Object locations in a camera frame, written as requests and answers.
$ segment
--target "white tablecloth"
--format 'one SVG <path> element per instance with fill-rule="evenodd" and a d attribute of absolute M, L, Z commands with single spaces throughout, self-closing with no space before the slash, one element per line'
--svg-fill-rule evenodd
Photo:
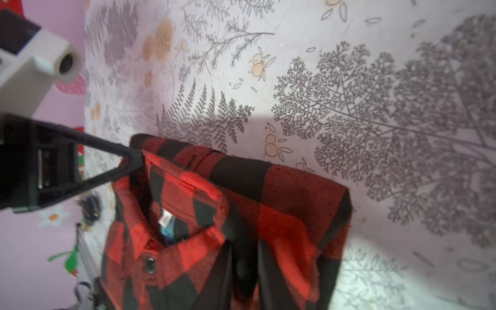
<path fill-rule="evenodd" d="M 91 0 L 86 130 L 348 186 L 333 309 L 496 309 L 495 13 L 493 0 Z M 86 156 L 89 175 L 119 162 Z M 97 192 L 100 261 L 115 201 Z"/>

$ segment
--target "clothing tag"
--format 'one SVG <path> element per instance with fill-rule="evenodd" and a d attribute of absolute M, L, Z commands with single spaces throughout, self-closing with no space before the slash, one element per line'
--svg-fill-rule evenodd
<path fill-rule="evenodd" d="M 167 225 L 171 222 L 173 215 L 171 212 L 167 211 L 166 209 L 162 209 L 162 217 L 160 220 L 158 220 L 158 223 L 162 227 L 167 227 Z"/>

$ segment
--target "purple wall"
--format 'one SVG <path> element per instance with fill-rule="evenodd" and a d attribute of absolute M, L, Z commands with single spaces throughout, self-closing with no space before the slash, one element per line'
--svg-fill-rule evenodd
<path fill-rule="evenodd" d="M 84 0 L 23 0 L 23 7 L 28 19 L 84 52 Z M 61 93 L 53 87 L 34 118 L 82 126 L 83 96 Z M 74 247 L 74 224 L 80 221 L 81 211 L 72 199 L 61 205 L 70 214 L 59 227 L 39 227 L 43 221 L 39 212 L 0 212 L 0 309 L 51 310 L 75 303 L 76 278 L 65 270 L 65 258 L 47 262 L 49 256 Z"/>

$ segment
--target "folded shirt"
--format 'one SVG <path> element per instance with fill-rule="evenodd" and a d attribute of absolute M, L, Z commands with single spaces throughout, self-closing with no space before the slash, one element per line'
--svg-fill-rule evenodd
<path fill-rule="evenodd" d="M 145 166 L 112 183 L 116 218 L 102 260 L 102 287 L 115 308 L 200 309 L 198 297 L 229 243 L 231 307 L 257 309 L 263 241 L 288 302 L 327 309 L 352 213 L 346 187 L 147 134 L 130 146 L 142 150 Z M 164 210 L 173 217 L 162 231 Z"/>

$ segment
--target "strawberry sticker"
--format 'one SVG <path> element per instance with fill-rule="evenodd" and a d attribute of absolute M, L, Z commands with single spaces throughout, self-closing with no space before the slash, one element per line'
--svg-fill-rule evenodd
<path fill-rule="evenodd" d="M 62 82 L 55 83 L 55 87 L 62 93 L 71 95 L 84 95 L 84 90 L 86 88 L 84 79 L 80 75 L 77 76 L 76 81 L 73 84 L 65 84 Z"/>

